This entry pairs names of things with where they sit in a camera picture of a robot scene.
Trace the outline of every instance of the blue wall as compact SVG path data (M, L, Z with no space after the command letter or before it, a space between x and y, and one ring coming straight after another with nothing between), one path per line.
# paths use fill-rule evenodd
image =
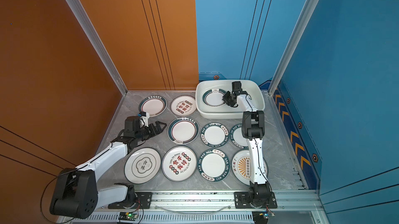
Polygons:
M397 202L364 207L399 200L398 46L399 0L320 0L284 73L321 155L334 224L366 213L399 221Z
M200 75L270 79L305 1L196 0Z

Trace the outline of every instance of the plate rim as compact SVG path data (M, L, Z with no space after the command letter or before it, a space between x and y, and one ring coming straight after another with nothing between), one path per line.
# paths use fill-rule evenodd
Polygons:
M205 140L205 136L204 136L204 135L205 135L205 131L207 130L207 128L209 128L209 127L211 127L211 126L217 126L217 127L220 127L221 129L222 129L222 126L223 126L223 127L225 127L225 129L227 130L227 134L225 134L224 140L223 140L221 143L217 144L217 145L210 144L209 142L207 142L207 141ZM208 123L208 124L206 124L204 127L202 127L202 129L201 129L201 140L202 140L202 142L203 142L206 146L208 146L208 147L211 147L211 148L214 148L214 149L220 148L220 147L224 146L224 145L229 141L229 131L228 131L228 128L226 128L226 126L222 125L221 123L217 123L217 122Z
M241 149L241 150L237 151L237 152L234 154L234 156L233 156L233 158L232 158L232 161L234 160L234 157L235 157L239 152L242 152L242 151L248 151L248 152L249 152L248 149ZM265 160L264 157L263 157L263 162L266 164L266 177L267 177L267 176L269 175L269 166L267 166L267 162L266 162L266 160ZM242 184L249 186L249 184L243 183L240 179L237 178L237 180L239 180Z
M127 177L127 175L126 175L126 166L127 166L127 164L128 164L129 159L130 159L134 154L136 154L138 151L140 151L140 150L142 150L142 149L150 149L150 150L155 151L156 154L159 156L160 166L159 166L159 168L158 168L157 170L154 169L154 171L152 171L152 173L155 173L155 174L154 174L154 176L151 177L151 179L149 179L148 181L142 182L142 183L136 183L136 182L130 181L129 178ZM146 183L146 182L149 182L150 180L152 180L152 179L158 174L159 169L161 168L161 166L162 166L162 163L161 163L161 155L159 155L159 152L158 152L158 151L156 151L156 150L153 149L153 148L148 148L148 147L146 147L146 148L141 148L141 149L138 149L138 150L136 150L135 152L133 152L133 154L131 154L131 155L129 156L129 158L127 159L127 161L125 162L124 174L125 174L126 179L127 179L129 182L134 183L134 184L143 184L143 183Z
M233 127L230 129L230 135L229 135L230 140L231 140L232 143L233 143L235 146L237 146L238 148L240 148L240 149L248 149L248 146L239 145L239 144L234 140L234 138L233 138L234 132L235 132L236 129L238 129L239 127L242 128L242 127L243 127L243 124L242 124L242 123L238 123L238 124L236 124L235 126L233 126Z
M142 111L142 110L141 110L141 107L143 106L143 104L144 104L145 102L147 102L147 101L152 100L152 99L161 99L161 101L164 103L164 107L162 108L162 111L160 111L158 114L155 114L155 115L151 115L151 114L150 114L150 117L156 117L156 116L161 115L161 113L164 112L165 109L166 109L166 107L167 107L166 98L164 98L164 97L162 97L162 96L159 96L159 95L151 95L151 96L148 96L147 98L143 99L143 100L140 102L140 104L138 105L138 110L139 110L139 111Z
M198 162L198 160L197 160L197 155L194 153L194 151L193 151L192 149L190 149L189 147L185 146L185 145L179 145L179 146L173 147L173 148L171 148L170 150L168 150L168 152L165 153L164 158L162 159L161 167L162 167L162 173L164 174L164 176L165 176L168 180L170 180L170 181L172 181L172 182L182 182L182 181L185 181L185 180L187 180L188 178L190 178L190 177L194 174L194 172L196 171L196 168L194 168L194 170L193 170L193 172L191 173L191 175L190 175L189 177L187 177L186 179L181 180L181 181L175 181L175 180L172 180L172 179L170 179L169 177L166 176L166 174L165 174L165 172L164 172L164 166L163 166L163 165L164 165L165 157L166 157L167 153L169 153L169 152L172 151L173 149L176 149L176 148L179 148L179 147L184 147L184 148L187 148L187 149L191 150L191 152L194 154L194 157L196 158L196 162L195 162L194 164L197 164L197 162Z
M226 168L225 168L225 171L219 176L219 177L222 177L222 179L216 180L217 178L208 176L208 177L210 177L210 178L213 178L213 181L211 181L211 180L208 180L207 178L205 178L205 177L202 175L202 173L205 174L205 172L204 172L203 169L202 169L202 160L203 160L204 157L206 157L206 156L209 155L210 153L214 153L214 154L215 154L215 152L213 152L214 150L217 150L217 151L219 151L219 152L221 152L221 153L223 153L223 154L225 155L225 157L222 157L222 158L223 158L223 160L224 160L224 162L225 162L225 164L226 164ZM221 151L221 150L219 150L219 149L208 149L208 150L204 151L204 152L200 155L199 159L197 160L197 165L198 165L199 174L202 176L202 178L204 178L205 180L210 181L210 182L219 182L219 181L222 181L224 178L226 178L226 177L229 175L229 173L230 173L230 167L231 167L231 163L230 163L229 158L227 157L227 155L226 155L223 151Z
M220 89L220 88L215 88L215 89L218 89L218 91L217 91L218 93L219 93L220 91L222 91L222 94L223 94L223 95L226 94L226 91L223 90L223 89ZM202 102L205 103L205 104L206 104L207 106L209 106L209 107L220 107L220 106L226 104L226 102L223 102L223 103L220 104L220 105L210 105L210 104L208 104L208 103L206 102L205 98L206 98L206 96L208 96L210 93L213 92L212 90L213 90L213 89L210 89L209 91L206 91L206 92L202 95Z
M195 99L194 97L189 96L189 95L181 95L181 96L178 96L177 98L173 99L172 102L171 102L170 105L169 105L170 111L171 111L173 114L175 114L176 116L179 116L179 117L188 117L188 116L194 114L194 112L197 111L197 104L195 103L195 104L193 104L193 105L196 106L196 109L195 109L195 111L193 111L191 114L188 114L188 115L186 115L186 116L177 115L177 114L175 113L175 111L172 109L172 103L173 103L176 99L178 99L179 97L191 97L192 99L194 99L194 102L196 101L196 99Z
M178 143L178 142L175 142L176 139L173 139L173 137L172 137L172 129L173 129L173 126L175 126L180 120L183 120L183 118L186 118L186 119L184 119L184 120L186 120L186 121L189 121L189 122L194 123L194 127L196 128L196 133L195 133L195 135L191 138L191 140L188 140L188 141L183 142L183 143ZM173 120L173 121L169 124L169 127L168 127L168 129L167 129L167 136L169 137L169 139L170 139L172 142L181 145L181 144L187 144L187 143L190 143L190 142L194 141L194 140L197 138L199 132L200 132L200 127L199 127L199 125L198 125L198 123L197 123L197 121L196 121L195 119L193 119L193 118L191 118L191 117L179 117L179 118L176 118L175 120Z

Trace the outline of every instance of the plate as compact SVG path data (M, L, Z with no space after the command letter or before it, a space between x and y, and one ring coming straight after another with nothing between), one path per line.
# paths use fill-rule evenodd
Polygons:
M247 149L248 148L248 143L247 139L243 137L242 133L242 124L236 124L235 126L232 127L230 130L230 139L234 143L235 146L239 147L240 149Z
M225 104L225 102L222 100L223 95L225 93L226 91L223 91L222 89L214 88L204 93L204 95L202 96L202 101L207 106L211 107L222 106Z
M202 128L201 139L211 148L219 148L227 143L229 131L220 123L208 123Z
M263 159L265 165L265 173L267 177L268 169L266 161ZM249 156L249 150L244 149L237 152L232 159L232 171L237 179L249 186L251 179L251 159Z
M222 151L208 149L198 159L198 170L208 181L218 182L229 174L230 162Z
M161 114L166 109L166 99L161 96L150 96L144 99L138 106L139 111L144 111L150 114L150 117L155 117Z
M126 178L136 184L151 180L161 167L161 157L151 148L135 151L125 164Z
M177 144L186 144L193 141L200 131L197 121L190 117L179 117L169 125L167 134Z
M173 114L186 117L194 113L197 109L196 99L191 96L180 96L173 99L170 110Z
M162 171L172 181L181 182L196 171L197 157L186 146L177 146L169 150L162 161Z

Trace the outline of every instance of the robotic arm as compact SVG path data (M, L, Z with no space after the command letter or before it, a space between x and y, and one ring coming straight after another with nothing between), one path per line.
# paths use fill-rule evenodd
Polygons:
M241 88L241 82L232 82L232 92L226 92L223 101L230 107L243 111L242 134L247 139L251 157L249 202L254 208L267 206L272 190L265 174L262 138L265 135L265 115L253 104L251 96Z
M126 118L125 128L107 148L76 168L61 171L57 177L50 213L85 219L96 208L114 202L131 208L137 199L133 184L116 184L97 191L97 181L114 163L140 146L139 141L146 141L166 128L166 123L158 121L155 126L148 126L148 118L146 112Z

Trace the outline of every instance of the orange wall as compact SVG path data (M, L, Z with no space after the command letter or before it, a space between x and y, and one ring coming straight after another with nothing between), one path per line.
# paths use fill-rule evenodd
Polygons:
M46 223L39 198L53 176L3 156L51 174L87 161L121 94L65 0L0 0L0 7L0 125L73 163L0 129L0 140L56 165L0 142L0 218Z
M80 1L128 89L196 87L195 0Z

